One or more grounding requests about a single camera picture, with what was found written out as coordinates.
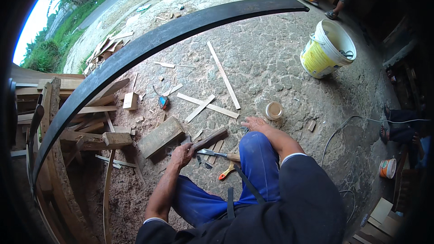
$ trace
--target road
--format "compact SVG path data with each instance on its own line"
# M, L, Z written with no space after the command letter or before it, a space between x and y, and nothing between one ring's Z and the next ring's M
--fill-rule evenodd
M96 8L83 22L78 26L78 29L83 29L92 24L101 14L110 8L118 0L106 0L98 8Z

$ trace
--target black strap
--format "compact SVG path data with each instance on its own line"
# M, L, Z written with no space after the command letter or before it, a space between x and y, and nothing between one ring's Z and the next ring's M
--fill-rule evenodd
M235 218L233 187L227 189L227 218Z
M244 181L244 183L246 184L246 187L250 190L250 192L253 194L253 196L255 196L256 200L258 201L259 204L264 204L265 200L262 197L261 193L259 193L256 188L252 185L252 183L250 183L250 181L247 179L247 176L241 171L241 169L237 166L234 165L234 169L238 172L238 174L241 176L241 179Z

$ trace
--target curved black metal bar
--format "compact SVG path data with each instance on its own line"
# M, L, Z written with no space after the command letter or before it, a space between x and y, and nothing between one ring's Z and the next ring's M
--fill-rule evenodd
M243 0L206 8L149 31L107 59L69 96L48 128L32 172L32 191L48 151L70 120L98 92L139 62L203 31L231 22L282 12L308 12L297 0Z

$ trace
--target sky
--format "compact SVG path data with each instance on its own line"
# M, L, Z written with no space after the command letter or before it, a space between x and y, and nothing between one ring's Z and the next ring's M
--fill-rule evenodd
M18 39L17 46L15 47L14 59L13 62L17 65L21 64L21 61L24 60L24 55L26 53L27 44L35 40L36 35L39 31L43 30L47 25L47 11L50 7L50 0L38 0L35 4L32 12L30 13L29 18L21 32L21 35ZM48 15L52 13L56 13L56 9L50 9Z

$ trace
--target tape measure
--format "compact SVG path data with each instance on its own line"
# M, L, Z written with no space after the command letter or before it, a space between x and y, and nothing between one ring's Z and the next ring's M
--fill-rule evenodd
M152 85L152 89L154 89L155 93L158 95L158 105L162 110L165 110L170 103L169 98L167 98L167 96L164 95L159 95L155 90L154 85Z

